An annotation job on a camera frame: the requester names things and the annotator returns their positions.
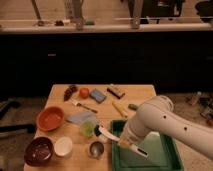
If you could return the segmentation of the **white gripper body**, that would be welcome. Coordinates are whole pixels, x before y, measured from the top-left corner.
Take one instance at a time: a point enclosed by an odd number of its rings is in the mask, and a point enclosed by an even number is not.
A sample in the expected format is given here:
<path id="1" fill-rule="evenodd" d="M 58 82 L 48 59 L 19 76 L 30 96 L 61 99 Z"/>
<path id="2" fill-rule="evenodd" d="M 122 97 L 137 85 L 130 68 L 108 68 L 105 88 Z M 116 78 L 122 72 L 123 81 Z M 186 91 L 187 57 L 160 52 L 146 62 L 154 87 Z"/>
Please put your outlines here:
<path id="1" fill-rule="evenodd" d="M 131 145 L 138 143 L 139 138 L 130 129 L 124 129 L 118 141 L 118 145 L 122 148 L 129 148 Z"/>

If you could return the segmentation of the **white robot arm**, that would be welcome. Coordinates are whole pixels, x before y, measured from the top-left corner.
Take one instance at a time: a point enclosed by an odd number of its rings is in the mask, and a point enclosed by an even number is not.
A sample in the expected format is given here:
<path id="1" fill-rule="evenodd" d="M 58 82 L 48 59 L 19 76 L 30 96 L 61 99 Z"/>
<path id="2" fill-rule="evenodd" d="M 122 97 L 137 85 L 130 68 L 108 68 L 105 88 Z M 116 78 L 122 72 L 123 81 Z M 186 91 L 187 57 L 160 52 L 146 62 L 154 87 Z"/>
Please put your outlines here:
<path id="1" fill-rule="evenodd" d="M 128 148 L 138 144 L 151 131 L 171 136 L 213 160 L 213 129 L 175 114 L 174 104 L 167 96 L 155 96 L 138 107 L 123 128 L 119 145 Z"/>

